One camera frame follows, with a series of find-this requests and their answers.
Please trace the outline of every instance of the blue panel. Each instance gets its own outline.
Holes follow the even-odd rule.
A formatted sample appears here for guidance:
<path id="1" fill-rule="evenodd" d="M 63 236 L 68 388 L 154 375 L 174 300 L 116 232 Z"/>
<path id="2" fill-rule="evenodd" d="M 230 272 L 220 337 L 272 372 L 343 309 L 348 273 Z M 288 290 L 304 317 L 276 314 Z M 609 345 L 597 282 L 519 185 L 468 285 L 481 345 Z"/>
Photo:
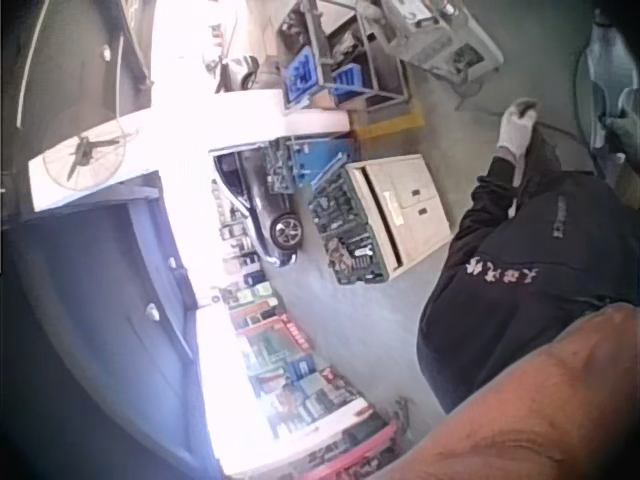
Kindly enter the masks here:
<path id="1" fill-rule="evenodd" d="M 291 146 L 291 150 L 296 183 L 310 185 L 340 153 L 351 157 L 349 161 L 353 161 L 355 144 L 349 138 L 302 141 Z"/>
<path id="2" fill-rule="evenodd" d="M 316 62 L 311 47 L 304 47 L 287 67 L 287 94 L 295 102 L 318 84 Z"/>
<path id="3" fill-rule="evenodd" d="M 354 94 L 359 95 L 349 87 L 362 88 L 362 68 L 357 63 L 349 63 L 333 73 L 333 81 L 344 87 L 332 88 L 331 94 L 338 98 L 338 102 L 348 100 Z"/>

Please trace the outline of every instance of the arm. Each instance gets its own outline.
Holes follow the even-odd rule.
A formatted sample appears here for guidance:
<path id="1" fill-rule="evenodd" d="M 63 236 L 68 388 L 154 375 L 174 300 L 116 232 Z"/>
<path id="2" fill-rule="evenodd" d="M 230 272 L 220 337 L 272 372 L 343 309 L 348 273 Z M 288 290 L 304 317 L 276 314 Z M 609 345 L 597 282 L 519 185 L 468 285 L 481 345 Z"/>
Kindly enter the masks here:
<path id="1" fill-rule="evenodd" d="M 509 209 L 515 198 L 515 165 L 523 161 L 531 142 L 538 118 L 535 105 L 534 100 L 521 98 L 504 113 L 496 156 L 487 175 L 478 178 L 478 186 L 471 194 L 473 206 L 462 217 L 443 273 L 471 260 L 491 232 L 509 219 Z"/>
<path id="2" fill-rule="evenodd" d="M 461 405 L 378 478 L 592 478 L 640 415 L 640 310 L 569 327 Z"/>
<path id="3" fill-rule="evenodd" d="M 471 260 L 491 232 L 509 219 L 515 198 L 514 174 L 514 164 L 496 155 L 487 175 L 478 178 L 478 186 L 471 193 L 473 206 L 462 217 L 451 241 L 443 273 Z"/>

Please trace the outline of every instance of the hand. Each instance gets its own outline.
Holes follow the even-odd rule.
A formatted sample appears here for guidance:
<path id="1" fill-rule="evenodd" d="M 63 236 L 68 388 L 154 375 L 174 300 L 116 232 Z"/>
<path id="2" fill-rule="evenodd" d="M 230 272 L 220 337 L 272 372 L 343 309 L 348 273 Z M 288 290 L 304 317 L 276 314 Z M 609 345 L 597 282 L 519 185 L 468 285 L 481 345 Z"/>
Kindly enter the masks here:
<path id="1" fill-rule="evenodd" d="M 531 143 L 533 126 L 538 120 L 538 112 L 535 107 L 535 100 L 520 98 L 512 103 L 502 116 L 498 150 L 507 150 L 513 155 L 516 162 L 522 161 L 527 147 Z"/>
<path id="2" fill-rule="evenodd" d="M 629 165 L 640 171 L 640 91 L 632 93 L 629 105 L 622 110 L 622 118 L 606 118 L 602 123 L 626 154 Z"/>

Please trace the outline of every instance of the car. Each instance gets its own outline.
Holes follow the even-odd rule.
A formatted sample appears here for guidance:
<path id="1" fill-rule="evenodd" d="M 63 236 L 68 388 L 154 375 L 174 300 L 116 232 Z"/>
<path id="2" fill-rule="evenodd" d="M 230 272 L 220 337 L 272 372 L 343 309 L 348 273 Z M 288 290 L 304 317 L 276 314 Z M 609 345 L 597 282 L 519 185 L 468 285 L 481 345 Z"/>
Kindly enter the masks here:
<path id="1" fill-rule="evenodd" d="M 254 55 L 224 58 L 222 46 L 211 43 L 202 53 L 202 63 L 216 81 L 216 93 L 250 90 L 256 81 L 260 62 Z"/>
<path id="2" fill-rule="evenodd" d="M 291 196 L 272 193 L 268 186 L 265 146 L 213 156 L 220 192 L 240 212 L 262 259 L 275 267 L 296 261 L 302 245 L 302 222 Z"/>

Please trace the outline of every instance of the tire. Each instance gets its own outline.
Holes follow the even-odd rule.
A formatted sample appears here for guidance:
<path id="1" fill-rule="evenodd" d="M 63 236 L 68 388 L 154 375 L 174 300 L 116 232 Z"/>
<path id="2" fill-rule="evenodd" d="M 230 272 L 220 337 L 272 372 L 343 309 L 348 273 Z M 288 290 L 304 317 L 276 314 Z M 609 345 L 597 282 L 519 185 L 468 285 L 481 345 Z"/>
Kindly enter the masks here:
<path id="1" fill-rule="evenodd" d="M 302 238 L 302 222 L 293 213 L 287 213 L 271 224 L 271 241 L 280 250 L 296 250 L 302 244 Z"/>
<path id="2" fill-rule="evenodd" d="M 257 72 L 249 72 L 240 81 L 240 88 L 242 90 L 251 90 L 253 84 L 256 83 L 256 78 L 258 77 Z"/>

